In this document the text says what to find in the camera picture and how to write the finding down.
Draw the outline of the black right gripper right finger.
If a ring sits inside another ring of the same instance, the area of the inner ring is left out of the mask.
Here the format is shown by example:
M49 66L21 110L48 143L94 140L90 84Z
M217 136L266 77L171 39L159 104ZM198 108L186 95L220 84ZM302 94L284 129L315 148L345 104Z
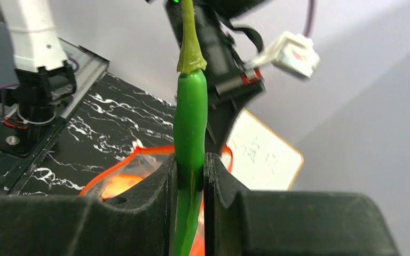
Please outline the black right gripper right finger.
M399 255L360 193L250 190L216 154L204 164L205 255Z

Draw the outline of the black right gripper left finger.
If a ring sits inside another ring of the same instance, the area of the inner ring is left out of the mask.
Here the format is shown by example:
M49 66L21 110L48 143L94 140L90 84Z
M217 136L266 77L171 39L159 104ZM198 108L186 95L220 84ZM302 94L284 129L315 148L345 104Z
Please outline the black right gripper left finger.
M173 156L119 198L0 196L0 255L172 255Z

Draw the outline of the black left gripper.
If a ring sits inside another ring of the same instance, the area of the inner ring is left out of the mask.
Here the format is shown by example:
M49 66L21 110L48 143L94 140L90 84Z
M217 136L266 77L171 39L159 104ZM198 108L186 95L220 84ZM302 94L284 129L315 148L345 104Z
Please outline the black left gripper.
M195 26L207 67L208 123L205 151L219 154L224 148L237 116L245 105L264 92L258 68L247 69L236 50L235 41L221 26L244 33L261 52L260 34L247 26L234 26L230 20L248 13L263 1L194 1Z

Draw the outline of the clear zip bag orange zipper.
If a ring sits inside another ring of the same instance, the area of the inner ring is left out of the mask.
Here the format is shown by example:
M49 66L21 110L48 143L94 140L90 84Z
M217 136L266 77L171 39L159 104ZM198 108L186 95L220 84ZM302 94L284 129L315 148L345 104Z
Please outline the clear zip bag orange zipper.
M149 148L137 146L134 152L123 161L94 177L87 185L85 185L79 195L93 196L101 199L101 193L103 192L104 187L114 176L119 174L129 174L144 179L156 171L173 152L173 145ZM222 150L222 156L224 157L224 165L226 166L226 169L231 173L233 168L233 152L227 145L225 145ZM189 255L205 255L203 200L200 205L198 227Z

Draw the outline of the green toy chilli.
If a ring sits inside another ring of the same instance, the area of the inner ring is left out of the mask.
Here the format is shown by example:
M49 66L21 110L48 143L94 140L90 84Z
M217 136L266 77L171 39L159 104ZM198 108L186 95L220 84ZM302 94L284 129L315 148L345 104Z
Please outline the green toy chilli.
M177 65L177 106L174 148L178 199L174 255L189 255L202 200L204 139L208 119L205 61L195 27L193 1L182 1L183 39Z

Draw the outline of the orange toy tangerine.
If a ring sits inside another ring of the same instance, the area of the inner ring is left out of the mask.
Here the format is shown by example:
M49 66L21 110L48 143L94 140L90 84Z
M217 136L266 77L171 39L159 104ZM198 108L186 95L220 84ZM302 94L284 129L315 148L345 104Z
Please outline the orange toy tangerine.
M127 191L140 181L143 178L135 175L129 174L119 174L111 178L111 180L107 183L101 193L101 199L106 201L108 199L114 198L123 192Z

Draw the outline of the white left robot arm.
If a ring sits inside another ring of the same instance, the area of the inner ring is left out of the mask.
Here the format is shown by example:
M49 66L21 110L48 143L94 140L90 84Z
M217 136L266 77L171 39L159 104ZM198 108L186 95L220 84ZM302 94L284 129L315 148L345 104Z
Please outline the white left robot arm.
M165 10L180 46L174 145L177 156L192 152L220 153L244 106L264 91L258 68L246 68L226 26L264 48L250 27L234 27L231 19L260 1L166 1ZM60 46L47 1L0 1L10 34L20 90L17 102L43 108L72 95L76 82Z

